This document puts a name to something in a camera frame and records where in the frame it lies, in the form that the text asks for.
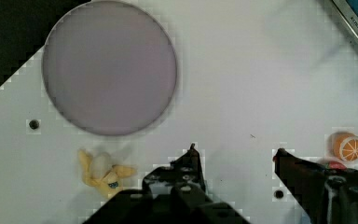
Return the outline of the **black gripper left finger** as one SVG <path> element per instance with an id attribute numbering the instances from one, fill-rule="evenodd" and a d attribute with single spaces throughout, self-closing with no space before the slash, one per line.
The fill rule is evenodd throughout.
<path id="1" fill-rule="evenodd" d="M 249 224 L 232 206 L 206 193 L 200 154 L 191 145 L 168 166 L 146 175 L 140 189 L 125 189 L 83 224 Z"/>

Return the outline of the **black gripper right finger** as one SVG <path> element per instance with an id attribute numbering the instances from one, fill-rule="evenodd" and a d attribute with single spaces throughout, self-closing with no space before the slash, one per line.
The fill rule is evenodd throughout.
<path id="1" fill-rule="evenodd" d="M 358 170 L 329 169 L 283 148 L 277 150 L 273 162 L 275 174 L 311 224 L 358 224 Z"/>

